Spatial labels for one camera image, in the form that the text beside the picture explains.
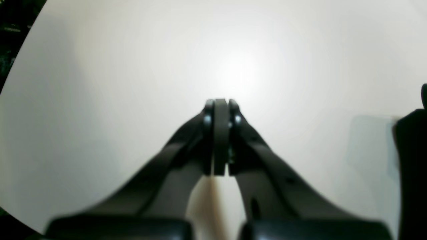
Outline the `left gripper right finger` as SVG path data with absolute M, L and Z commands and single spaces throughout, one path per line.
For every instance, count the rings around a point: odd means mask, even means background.
M 380 221 L 345 211 L 277 156 L 229 100 L 229 175 L 239 186 L 247 221 L 240 240 L 390 240 Z

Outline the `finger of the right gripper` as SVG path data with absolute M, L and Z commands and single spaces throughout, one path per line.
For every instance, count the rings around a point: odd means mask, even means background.
M 427 83 L 423 84 L 421 87 L 421 101 L 423 108 L 427 110 Z

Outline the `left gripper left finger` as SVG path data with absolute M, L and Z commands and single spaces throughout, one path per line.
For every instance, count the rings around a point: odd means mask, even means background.
M 194 240 L 185 213 L 202 176 L 224 176 L 230 110 L 207 100 L 163 149 L 107 199 L 73 216 L 53 220 L 45 240 Z

